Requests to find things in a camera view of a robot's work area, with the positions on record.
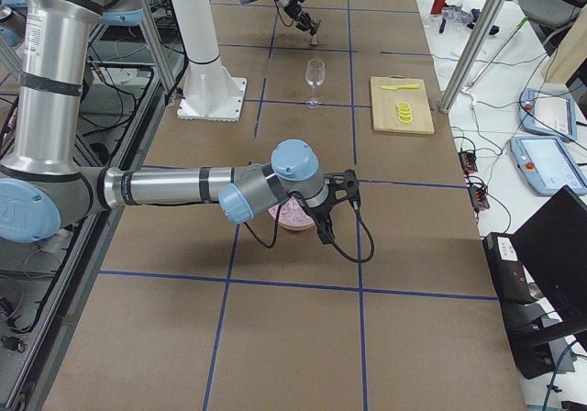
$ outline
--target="cutting board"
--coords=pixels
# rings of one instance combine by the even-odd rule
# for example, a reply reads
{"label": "cutting board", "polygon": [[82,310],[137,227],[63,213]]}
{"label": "cutting board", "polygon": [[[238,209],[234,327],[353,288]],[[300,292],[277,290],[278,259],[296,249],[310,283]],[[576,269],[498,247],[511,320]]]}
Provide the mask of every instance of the cutting board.
{"label": "cutting board", "polygon": [[[417,90],[384,90],[382,85],[407,85],[417,83]],[[397,118],[396,104],[407,102],[412,107],[412,122],[405,124]],[[371,77],[371,111],[375,131],[434,134],[434,124],[421,79]]]}

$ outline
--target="brown table surface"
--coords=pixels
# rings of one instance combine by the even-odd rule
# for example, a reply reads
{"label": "brown table surface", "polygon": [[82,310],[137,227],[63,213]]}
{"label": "brown table surface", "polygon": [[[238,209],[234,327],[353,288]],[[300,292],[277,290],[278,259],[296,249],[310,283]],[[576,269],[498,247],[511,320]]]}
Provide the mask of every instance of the brown table surface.
{"label": "brown table surface", "polygon": [[[304,139],[324,171],[356,169],[376,256],[344,261],[312,229],[265,250],[217,205],[129,208],[44,409],[525,409],[448,118],[433,113],[433,136],[371,129],[370,76],[440,97],[415,0],[307,0],[317,49],[271,3],[236,2],[213,11],[223,63],[249,80],[241,119],[170,108],[146,163],[266,162]],[[316,110],[313,57],[327,66]],[[349,207],[333,218],[364,256]],[[252,226],[267,237],[272,221]]]}

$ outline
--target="metal pole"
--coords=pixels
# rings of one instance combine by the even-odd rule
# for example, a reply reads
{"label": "metal pole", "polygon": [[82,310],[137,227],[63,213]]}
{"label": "metal pole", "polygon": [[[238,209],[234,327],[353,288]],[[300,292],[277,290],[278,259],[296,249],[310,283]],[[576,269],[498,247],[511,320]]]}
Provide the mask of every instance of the metal pole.
{"label": "metal pole", "polygon": [[479,73],[477,73],[477,76],[475,76],[473,78],[473,80],[470,83],[467,83],[467,85],[465,85],[463,87],[463,92],[464,91],[469,91],[471,88],[473,88],[475,86],[475,84],[481,79],[481,77],[483,76],[483,74],[485,72],[487,72],[487,70],[491,67],[491,65],[493,64],[493,62],[497,59],[497,57],[502,53],[502,51],[505,49],[505,46],[507,46],[509,44],[509,42],[514,39],[515,34],[518,32],[518,30],[520,28],[522,28],[522,26],[527,22],[528,17],[524,17],[522,19],[522,21],[519,22],[519,24],[515,27],[515,29],[512,31],[512,33],[510,34],[509,37],[507,37],[507,39],[502,43],[501,46],[499,46],[499,49],[497,49],[495,51],[495,53],[493,54],[493,56],[487,61],[487,63],[485,65],[483,65],[483,67],[479,70]]}
{"label": "metal pole", "polygon": [[165,94],[170,94],[172,93],[173,86],[175,85],[172,68],[165,58],[163,46],[161,45],[161,36],[157,30],[157,25],[155,24],[153,15],[150,12],[149,3],[147,0],[140,1],[143,6],[143,20],[140,23],[140,31],[143,32],[145,43],[149,47],[150,54],[155,61],[157,70],[159,71],[161,83],[163,84],[163,90],[165,90]]}
{"label": "metal pole", "polygon": [[460,89],[465,82],[465,78],[471,71],[471,67],[475,62],[475,59],[483,46],[483,42],[485,41],[493,22],[497,18],[504,1],[505,0],[487,0],[485,3],[479,21],[475,25],[475,29],[472,31],[469,41],[467,41],[467,46],[465,46],[465,50],[462,52],[457,68],[452,74],[449,85],[440,101],[440,113],[447,114],[455,103],[457,94],[459,94]]}
{"label": "metal pole", "polygon": [[4,63],[8,71],[18,79],[20,68],[22,67],[22,61],[18,58],[17,53],[11,47],[6,44],[4,38],[0,36],[0,61]]}

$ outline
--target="label sticker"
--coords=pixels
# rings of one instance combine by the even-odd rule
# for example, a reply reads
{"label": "label sticker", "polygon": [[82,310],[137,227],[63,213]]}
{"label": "label sticker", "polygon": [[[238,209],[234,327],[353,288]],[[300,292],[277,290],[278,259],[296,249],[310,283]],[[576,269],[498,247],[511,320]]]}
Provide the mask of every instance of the label sticker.
{"label": "label sticker", "polygon": [[517,261],[517,255],[515,254],[514,246],[510,239],[504,237],[497,238],[497,246],[499,248],[499,254],[504,261]]}
{"label": "label sticker", "polygon": [[27,15],[27,35],[25,36],[25,54],[28,56],[41,56],[45,41],[46,14],[38,12]]}

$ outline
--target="monitor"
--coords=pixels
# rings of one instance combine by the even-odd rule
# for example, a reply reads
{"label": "monitor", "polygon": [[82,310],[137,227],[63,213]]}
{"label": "monitor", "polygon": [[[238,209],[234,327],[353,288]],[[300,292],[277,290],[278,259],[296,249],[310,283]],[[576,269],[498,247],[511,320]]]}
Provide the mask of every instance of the monitor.
{"label": "monitor", "polygon": [[574,335],[587,350],[587,205],[563,186],[511,237],[518,259],[562,322],[510,337],[531,350]]}

